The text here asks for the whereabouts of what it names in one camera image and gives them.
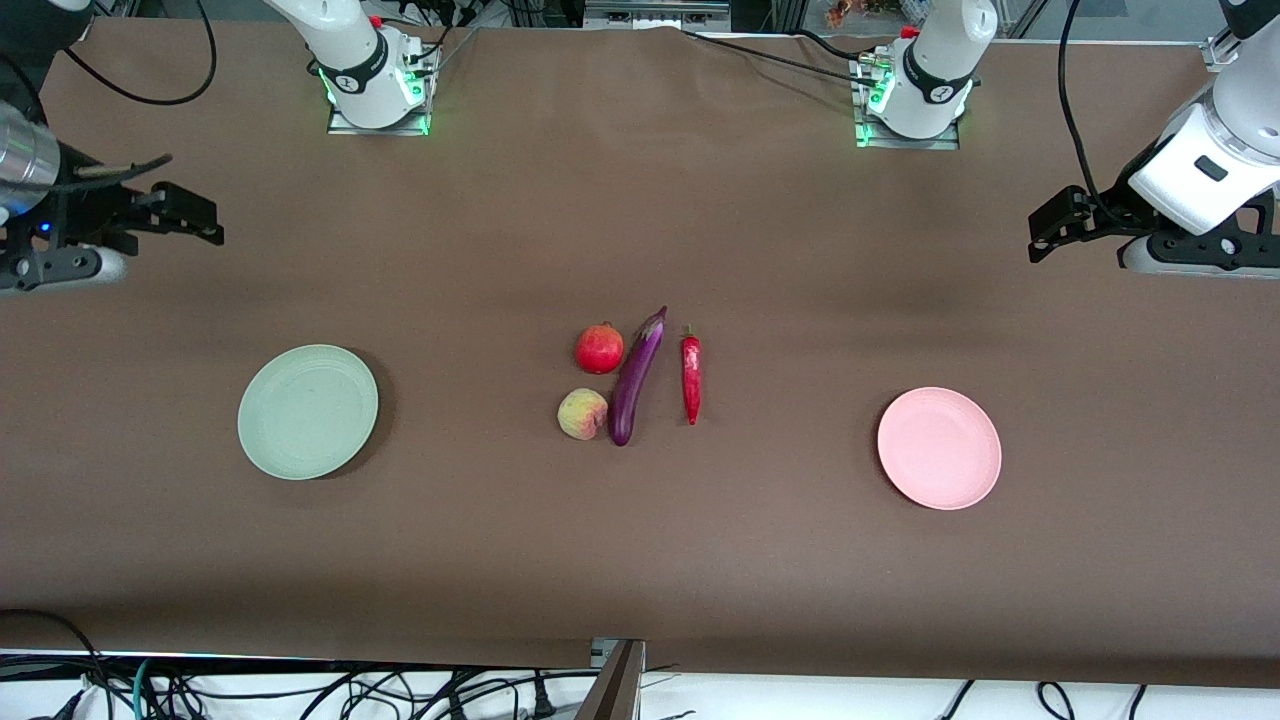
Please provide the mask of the red chili pepper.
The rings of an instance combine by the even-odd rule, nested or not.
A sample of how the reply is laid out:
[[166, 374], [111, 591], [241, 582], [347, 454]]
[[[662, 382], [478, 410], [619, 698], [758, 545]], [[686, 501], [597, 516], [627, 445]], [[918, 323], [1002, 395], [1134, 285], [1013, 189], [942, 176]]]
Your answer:
[[681, 340], [682, 360], [682, 392], [684, 406], [689, 425], [698, 424], [701, 409], [701, 341], [698, 338], [691, 325], [685, 327]]

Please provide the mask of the purple eggplant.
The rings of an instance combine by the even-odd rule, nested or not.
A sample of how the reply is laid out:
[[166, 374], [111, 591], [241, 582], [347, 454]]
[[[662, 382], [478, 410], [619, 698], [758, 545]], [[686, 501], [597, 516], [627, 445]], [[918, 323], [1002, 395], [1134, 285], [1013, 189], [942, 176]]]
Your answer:
[[639, 400], [666, 334], [668, 307], [662, 306], [637, 329], [611, 396], [608, 434], [614, 446], [626, 446], [634, 434]]

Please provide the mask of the red apple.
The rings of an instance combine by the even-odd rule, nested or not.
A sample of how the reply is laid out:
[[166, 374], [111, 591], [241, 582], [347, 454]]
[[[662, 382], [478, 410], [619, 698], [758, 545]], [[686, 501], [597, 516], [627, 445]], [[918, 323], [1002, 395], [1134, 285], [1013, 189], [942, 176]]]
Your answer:
[[577, 366], [595, 375], [614, 372], [625, 360], [625, 338], [609, 322], [585, 328], [573, 348]]

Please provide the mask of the yellow-red peach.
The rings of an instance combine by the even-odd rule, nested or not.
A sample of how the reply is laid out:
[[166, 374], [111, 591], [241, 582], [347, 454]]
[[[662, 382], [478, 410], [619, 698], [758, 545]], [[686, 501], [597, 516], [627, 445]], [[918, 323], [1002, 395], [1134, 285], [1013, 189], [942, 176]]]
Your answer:
[[599, 436], [609, 416], [609, 404], [589, 388], [570, 391], [559, 402], [556, 419], [570, 438], [590, 441]]

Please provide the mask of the light green plate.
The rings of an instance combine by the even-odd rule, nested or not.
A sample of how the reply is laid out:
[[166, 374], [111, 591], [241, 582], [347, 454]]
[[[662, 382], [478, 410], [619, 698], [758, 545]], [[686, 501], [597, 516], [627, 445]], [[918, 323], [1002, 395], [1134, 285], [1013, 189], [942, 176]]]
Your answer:
[[237, 413], [244, 456], [283, 480], [328, 477], [355, 459], [378, 424], [380, 395], [371, 368], [333, 345], [291, 348], [247, 384]]

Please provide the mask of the pink plate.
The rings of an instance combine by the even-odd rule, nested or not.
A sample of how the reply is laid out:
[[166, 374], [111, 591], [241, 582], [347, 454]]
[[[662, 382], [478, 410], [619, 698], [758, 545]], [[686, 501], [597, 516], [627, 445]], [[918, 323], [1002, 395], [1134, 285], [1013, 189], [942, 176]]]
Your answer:
[[979, 503], [997, 486], [1004, 461], [987, 413], [965, 395], [941, 387], [895, 397], [879, 416], [876, 452], [901, 495], [937, 511]]

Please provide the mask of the grey box behind table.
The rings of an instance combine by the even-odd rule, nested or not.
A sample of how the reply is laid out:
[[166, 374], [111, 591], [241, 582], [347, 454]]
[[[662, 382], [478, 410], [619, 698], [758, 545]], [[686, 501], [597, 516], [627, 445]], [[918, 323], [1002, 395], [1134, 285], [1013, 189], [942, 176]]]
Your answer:
[[730, 0], [584, 0], [584, 29], [731, 32]]

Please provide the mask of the brown table cloth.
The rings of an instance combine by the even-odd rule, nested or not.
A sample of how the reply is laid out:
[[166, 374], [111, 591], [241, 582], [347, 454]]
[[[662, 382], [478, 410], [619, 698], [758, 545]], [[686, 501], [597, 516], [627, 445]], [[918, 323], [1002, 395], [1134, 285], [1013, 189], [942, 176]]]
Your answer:
[[[671, 28], [449, 37], [426, 137], [332, 136], [284, 23], [216, 27], [198, 100], [65, 58], [51, 127], [218, 204], [119, 284], [0, 300], [0, 609], [106, 651], [1280, 687], [1280, 281], [1027, 259], [1076, 177], [1056, 51], [984, 56], [959, 150], [860, 149], [840, 82]], [[634, 434], [562, 398], [668, 307]], [[701, 341], [687, 423], [681, 340]], [[362, 451], [244, 456], [280, 354], [371, 368]], [[957, 391], [998, 483], [922, 507], [884, 407]]]

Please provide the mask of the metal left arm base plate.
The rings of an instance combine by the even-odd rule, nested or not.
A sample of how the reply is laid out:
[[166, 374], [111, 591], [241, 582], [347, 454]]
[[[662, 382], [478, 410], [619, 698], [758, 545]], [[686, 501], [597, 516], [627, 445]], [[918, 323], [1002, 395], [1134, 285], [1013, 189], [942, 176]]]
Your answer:
[[855, 140], [860, 149], [954, 151], [960, 147], [957, 123], [951, 123], [943, 133], [936, 137], [909, 138], [893, 132], [881, 122], [858, 122]]

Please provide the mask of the aluminium frame profile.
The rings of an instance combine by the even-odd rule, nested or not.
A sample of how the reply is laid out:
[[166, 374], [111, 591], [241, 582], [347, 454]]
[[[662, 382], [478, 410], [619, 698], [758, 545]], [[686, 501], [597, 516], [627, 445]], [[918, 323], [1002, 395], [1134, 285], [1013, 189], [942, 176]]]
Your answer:
[[1207, 72], [1216, 74], [1230, 65], [1239, 54], [1242, 40], [1229, 27], [1207, 38], [1199, 47]]

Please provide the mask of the brown post with bracket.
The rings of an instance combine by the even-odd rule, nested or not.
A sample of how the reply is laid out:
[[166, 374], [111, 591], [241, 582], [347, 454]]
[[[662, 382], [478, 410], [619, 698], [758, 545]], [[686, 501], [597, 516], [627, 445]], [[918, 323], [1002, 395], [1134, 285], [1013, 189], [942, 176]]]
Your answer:
[[645, 641], [600, 638], [599, 646], [603, 665], [573, 720], [639, 720]]

